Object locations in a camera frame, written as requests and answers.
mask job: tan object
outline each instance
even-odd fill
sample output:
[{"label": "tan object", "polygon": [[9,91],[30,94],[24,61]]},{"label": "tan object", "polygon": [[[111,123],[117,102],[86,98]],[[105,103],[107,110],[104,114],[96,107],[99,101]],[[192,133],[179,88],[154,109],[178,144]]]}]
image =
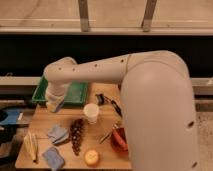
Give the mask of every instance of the tan object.
[{"label": "tan object", "polygon": [[91,167],[97,166],[99,159],[99,153],[96,150],[88,150],[84,155],[86,164]]},{"label": "tan object", "polygon": [[27,135],[24,137],[24,145],[33,162],[36,162],[38,144],[34,133],[31,132],[27,133]]}]

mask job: gray sponge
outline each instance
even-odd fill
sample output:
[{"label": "gray sponge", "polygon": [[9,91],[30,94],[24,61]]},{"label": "gray sponge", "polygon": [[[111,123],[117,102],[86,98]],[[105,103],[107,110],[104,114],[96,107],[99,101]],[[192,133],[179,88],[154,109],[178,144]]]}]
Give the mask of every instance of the gray sponge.
[{"label": "gray sponge", "polygon": [[45,158],[52,171],[59,170],[65,163],[64,159],[58,153],[58,150],[54,147],[50,147],[42,156]]}]

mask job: red bowl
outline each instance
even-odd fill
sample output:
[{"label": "red bowl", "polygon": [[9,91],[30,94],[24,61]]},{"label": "red bowl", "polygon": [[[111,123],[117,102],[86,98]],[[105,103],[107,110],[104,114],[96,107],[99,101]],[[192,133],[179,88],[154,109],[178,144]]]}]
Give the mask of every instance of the red bowl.
[{"label": "red bowl", "polygon": [[[116,129],[116,131],[118,132],[118,134],[121,136],[123,140],[126,140],[124,128],[118,128]],[[113,134],[111,134],[111,137],[110,137],[110,144],[112,149],[116,152],[116,154],[122,157],[128,156],[128,150],[124,150],[121,147],[121,145],[117,142]]]}]

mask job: wooden tabletop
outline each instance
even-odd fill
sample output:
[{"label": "wooden tabletop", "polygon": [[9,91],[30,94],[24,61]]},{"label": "wooden tabletop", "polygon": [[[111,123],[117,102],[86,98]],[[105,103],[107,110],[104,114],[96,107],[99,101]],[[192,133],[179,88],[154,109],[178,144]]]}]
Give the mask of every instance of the wooden tabletop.
[{"label": "wooden tabletop", "polygon": [[[104,93],[107,97],[114,99],[120,105],[117,85],[91,83],[88,90],[87,103],[97,103],[95,96],[96,93]],[[60,124],[62,127],[69,130],[70,124],[74,119],[83,117],[82,107],[75,109],[61,109],[57,114],[53,114],[48,112],[46,108],[37,106],[33,119],[30,123],[29,131],[35,133],[37,136],[38,161],[37,163],[33,163],[26,152],[25,147],[22,145],[16,161],[16,168],[49,168],[42,157],[42,153],[44,153],[49,147],[53,146],[46,136],[46,133],[54,124]],[[111,148],[109,139],[104,141],[102,144],[99,144],[100,138],[108,133],[112,129],[112,125],[119,120],[121,120],[121,118],[110,104],[100,106],[98,122],[94,125],[89,125],[86,122],[84,126],[84,138],[79,156],[76,157],[74,155],[70,141],[59,146],[55,146],[65,160],[63,168],[89,169],[89,167],[84,163],[84,152],[87,149],[96,149],[101,155],[101,161],[97,169],[131,169],[128,157],[118,156]]]}]

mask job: metal rod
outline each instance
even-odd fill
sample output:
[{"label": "metal rod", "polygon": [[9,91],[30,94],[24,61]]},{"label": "metal rod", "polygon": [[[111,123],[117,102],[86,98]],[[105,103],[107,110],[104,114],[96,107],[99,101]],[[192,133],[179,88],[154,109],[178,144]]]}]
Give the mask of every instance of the metal rod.
[{"label": "metal rod", "polygon": [[78,5],[80,13],[81,31],[88,32],[90,28],[87,0],[78,0]]},{"label": "metal rod", "polygon": [[141,25],[144,32],[149,32],[151,29],[156,3],[157,3],[157,0],[147,0],[146,2],[146,10],[145,10],[143,22]]}]

